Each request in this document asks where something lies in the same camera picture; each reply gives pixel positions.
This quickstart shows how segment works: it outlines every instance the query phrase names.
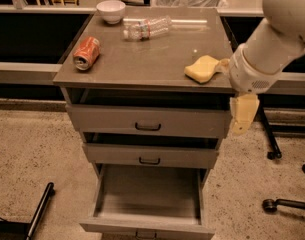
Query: drawer front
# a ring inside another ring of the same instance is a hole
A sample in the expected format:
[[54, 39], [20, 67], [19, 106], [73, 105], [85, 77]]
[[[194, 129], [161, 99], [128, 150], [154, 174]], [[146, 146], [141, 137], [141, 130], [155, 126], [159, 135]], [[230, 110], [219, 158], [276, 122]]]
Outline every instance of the drawer front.
[[83, 144], [83, 150], [91, 163], [206, 169], [214, 167], [218, 154], [215, 149], [110, 144]]
[[104, 165], [88, 232], [125, 234], [137, 239], [207, 240], [196, 169]]
[[222, 138], [230, 123], [223, 110], [67, 105], [67, 111], [81, 132]]

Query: black tripod leg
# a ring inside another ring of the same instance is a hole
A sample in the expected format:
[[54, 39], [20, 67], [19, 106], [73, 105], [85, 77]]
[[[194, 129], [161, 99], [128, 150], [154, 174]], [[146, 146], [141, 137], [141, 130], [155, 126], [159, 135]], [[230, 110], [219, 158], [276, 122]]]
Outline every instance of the black tripod leg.
[[33, 237], [33, 234], [38, 226], [38, 223], [42, 217], [42, 214], [46, 208], [46, 205], [48, 203], [48, 200], [50, 198], [51, 195], [54, 194], [54, 183], [50, 182], [48, 183], [48, 185], [46, 186], [46, 189], [43, 193], [43, 196], [40, 200], [40, 203], [38, 205], [38, 208], [36, 209], [35, 213], [34, 213], [34, 216], [31, 220], [31, 223], [30, 223], [30, 228], [29, 228], [29, 231], [26, 235], [26, 240], [31, 240], [32, 237]]
[[281, 153], [281, 150], [279, 149], [279, 146], [278, 146], [278, 143], [276, 142], [276, 139], [274, 137], [274, 134], [272, 132], [272, 129], [271, 129], [271, 126], [269, 124], [269, 121], [268, 119], [266, 118], [266, 115], [265, 115], [265, 112], [264, 112], [264, 109], [262, 107], [262, 105], [259, 106], [259, 114], [260, 114], [260, 117], [261, 117], [261, 120], [262, 120], [262, 123], [263, 123], [263, 126], [264, 126], [264, 129], [268, 135], [268, 138], [269, 138], [269, 141], [270, 141], [270, 145], [273, 149], [272, 152], [268, 152], [268, 158], [270, 160], [273, 160], [275, 158], [281, 158], [282, 157], [282, 153]]

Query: drawer handle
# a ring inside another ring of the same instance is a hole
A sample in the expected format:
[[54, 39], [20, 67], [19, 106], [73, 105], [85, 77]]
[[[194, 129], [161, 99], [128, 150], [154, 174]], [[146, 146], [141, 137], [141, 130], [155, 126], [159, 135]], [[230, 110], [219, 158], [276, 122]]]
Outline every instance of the drawer handle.
[[142, 159], [142, 157], [139, 157], [139, 162], [140, 164], [159, 165], [161, 163], [161, 159], [158, 158], [158, 160], [153, 161], [153, 160]]
[[135, 238], [138, 240], [155, 240], [156, 239], [156, 232], [154, 233], [153, 237], [140, 237], [138, 236], [138, 231], [135, 232]]
[[161, 129], [161, 124], [158, 125], [143, 125], [135, 123], [135, 129], [139, 131], [159, 131]]

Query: yellow sponge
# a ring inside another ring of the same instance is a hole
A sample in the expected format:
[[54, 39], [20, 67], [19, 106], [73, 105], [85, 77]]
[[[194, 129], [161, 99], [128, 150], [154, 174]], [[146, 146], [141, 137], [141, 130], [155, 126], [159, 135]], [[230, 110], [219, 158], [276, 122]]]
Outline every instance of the yellow sponge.
[[219, 61], [209, 55], [200, 57], [193, 65], [187, 66], [184, 73], [199, 83], [208, 82], [217, 72]]

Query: clear plastic bottle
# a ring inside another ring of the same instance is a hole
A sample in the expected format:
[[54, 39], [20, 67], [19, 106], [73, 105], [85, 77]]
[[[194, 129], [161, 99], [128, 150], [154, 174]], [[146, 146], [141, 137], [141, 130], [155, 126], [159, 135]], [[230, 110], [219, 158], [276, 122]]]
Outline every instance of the clear plastic bottle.
[[123, 31], [124, 38], [142, 40], [168, 33], [172, 25], [169, 16], [145, 19], [132, 24]]

